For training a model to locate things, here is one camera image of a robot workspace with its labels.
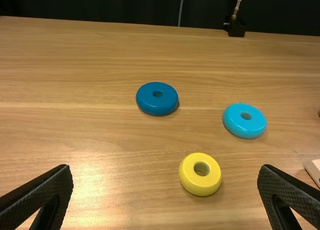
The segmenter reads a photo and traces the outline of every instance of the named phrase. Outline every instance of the dark blue ring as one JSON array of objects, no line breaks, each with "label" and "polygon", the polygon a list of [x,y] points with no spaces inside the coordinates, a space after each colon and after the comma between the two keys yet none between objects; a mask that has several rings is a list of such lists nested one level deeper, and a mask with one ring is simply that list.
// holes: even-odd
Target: dark blue ring
[{"label": "dark blue ring", "polygon": [[141,111],[152,116],[168,115],[176,110],[179,103],[177,91],[163,82],[142,85],[135,100]]}]

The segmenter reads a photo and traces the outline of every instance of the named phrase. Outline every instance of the cable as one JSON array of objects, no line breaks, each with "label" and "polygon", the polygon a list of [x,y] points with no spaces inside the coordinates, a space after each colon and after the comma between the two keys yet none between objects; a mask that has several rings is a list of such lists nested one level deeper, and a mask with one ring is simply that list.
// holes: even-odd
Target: cable
[{"label": "cable", "polygon": [[184,5],[184,0],[181,0],[180,9],[179,9],[178,27],[180,27],[180,23],[181,23],[181,14],[182,14],[182,6],[183,5]]}]

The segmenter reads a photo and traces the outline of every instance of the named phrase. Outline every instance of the light blue ring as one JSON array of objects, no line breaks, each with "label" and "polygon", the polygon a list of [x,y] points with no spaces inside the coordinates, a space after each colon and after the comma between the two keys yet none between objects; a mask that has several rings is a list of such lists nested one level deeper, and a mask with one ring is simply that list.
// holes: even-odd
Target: light blue ring
[{"label": "light blue ring", "polygon": [[264,114],[254,106],[245,103],[228,106],[223,113],[222,121],[230,133],[243,139],[257,138],[267,128],[267,119]]}]

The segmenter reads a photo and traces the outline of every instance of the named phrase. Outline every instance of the table surface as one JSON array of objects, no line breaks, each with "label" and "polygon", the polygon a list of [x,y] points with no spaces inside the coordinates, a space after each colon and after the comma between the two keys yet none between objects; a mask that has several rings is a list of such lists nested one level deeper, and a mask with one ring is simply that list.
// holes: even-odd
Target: table surface
[{"label": "table surface", "polygon": [[[263,164],[316,186],[304,164],[320,158],[319,68],[319,37],[2,16],[0,195],[68,164],[63,230],[270,230]],[[177,111],[138,109],[138,88],[154,81],[177,90]],[[239,102],[265,114],[261,137],[223,126]],[[194,152],[221,167],[211,196],[179,182]]]}]

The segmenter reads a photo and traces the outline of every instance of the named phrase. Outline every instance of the dark background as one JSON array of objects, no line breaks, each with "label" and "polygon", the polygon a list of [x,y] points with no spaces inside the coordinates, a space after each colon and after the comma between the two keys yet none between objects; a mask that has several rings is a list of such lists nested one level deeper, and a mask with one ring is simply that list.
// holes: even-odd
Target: dark background
[{"label": "dark background", "polygon": [[[8,16],[177,26],[181,0],[0,0]],[[221,29],[236,0],[184,0],[181,26]],[[252,32],[320,36],[320,0],[243,0]]]}]

